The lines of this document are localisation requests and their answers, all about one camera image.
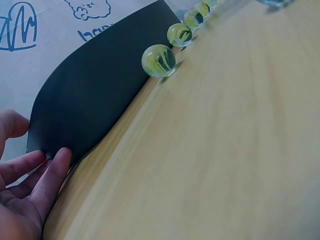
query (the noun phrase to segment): wooden table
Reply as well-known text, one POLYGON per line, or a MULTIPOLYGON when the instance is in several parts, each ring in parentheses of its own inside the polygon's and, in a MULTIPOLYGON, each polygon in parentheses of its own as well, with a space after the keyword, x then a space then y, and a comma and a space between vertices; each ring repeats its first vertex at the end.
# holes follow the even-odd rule
POLYGON ((320 236, 320 1, 220 3, 79 165, 45 240, 320 236))

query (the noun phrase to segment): blue doodle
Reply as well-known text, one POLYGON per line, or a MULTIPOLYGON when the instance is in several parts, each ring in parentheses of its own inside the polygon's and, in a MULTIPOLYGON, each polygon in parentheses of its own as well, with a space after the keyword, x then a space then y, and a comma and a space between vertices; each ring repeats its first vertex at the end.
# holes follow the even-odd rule
POLYGON ((0 47, 0 50, 13 52, 13 51, 31 49, 36 46, 34 42, 37 39, 37 16, 36 16, 34 7, 30 3, 25 1, 20 1, 15 3, 10 8, 8 12, 8 17, 0 16, 0 24, 1 24, 1 20, 2 21, 4 20, 4 23, 2 28, 0 26, 0 46, 4 46, 5 44, 7 44, 7 46, 0 47), (13 22, 14 22, 14 28, 13 30, 10 31, 10 24, 13 22), (18 42, 18 39, 16 39, 17 30, 19 30, 18 28, 19 26, 21 26, 20 36, 22 40, 22 42, 20 43, 18 42))
POLYGON ((64 0, 73 11, 76 19, 106 18, 111 14, 111 5, 107 0, 64 0))
POLYGON ((84 33, 82 33, 81 31, 77 31, 78 34, 80 35, 80 37, 82 38, 82 40, 84 40, 85 42, 88 42, 88 40, 93 39, 95 36, 97 36, 99 33, 102 33, 104 30, 110 28, 114 23, 111 23, 110 25, 103 25, 101 28, 94 28, 92 29, 91 32, 86 31, 84 33))

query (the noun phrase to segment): hand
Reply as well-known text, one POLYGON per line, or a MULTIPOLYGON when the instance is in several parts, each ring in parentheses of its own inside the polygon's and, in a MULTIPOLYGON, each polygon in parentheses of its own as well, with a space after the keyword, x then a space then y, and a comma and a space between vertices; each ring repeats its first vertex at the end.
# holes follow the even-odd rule
MULTIPOLYGON (((29 121, 13 110, 0 112, 0 158, 8 138, 23 136, 29 121)), ((37 240, 69 169, 71 151, 53 160, 41 151, 0 162, 0 239, 37 240), (7 187, 41 165, 17 186, 7 187)))

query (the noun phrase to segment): paper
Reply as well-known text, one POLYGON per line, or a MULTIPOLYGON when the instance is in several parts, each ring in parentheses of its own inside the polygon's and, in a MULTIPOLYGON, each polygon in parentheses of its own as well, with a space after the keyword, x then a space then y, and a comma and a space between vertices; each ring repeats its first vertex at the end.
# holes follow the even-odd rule
MULTIPOLYGON (((29 118, 40 88, 68 55, 153 2, 155 0, 0 1, 0 110, 11 108, 29 118)), ((166 2, 182 19, 183 13, 197 1, 166 2)), ((26 136, 10 139, 3 159, 24 154, 26 140, 26 136)))

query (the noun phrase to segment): curved black sheet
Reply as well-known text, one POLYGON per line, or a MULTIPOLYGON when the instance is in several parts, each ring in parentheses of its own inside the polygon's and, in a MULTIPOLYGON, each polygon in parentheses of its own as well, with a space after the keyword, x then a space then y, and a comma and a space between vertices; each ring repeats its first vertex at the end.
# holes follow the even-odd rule
POLYGON ((167 29, 179 20, 164 0, 111 26, 68 56, 47 79, 31 113, 27 152, 53 157, 72 150, 82 159, 114 126, 148 79, 144 50, 169 47, 167 29))

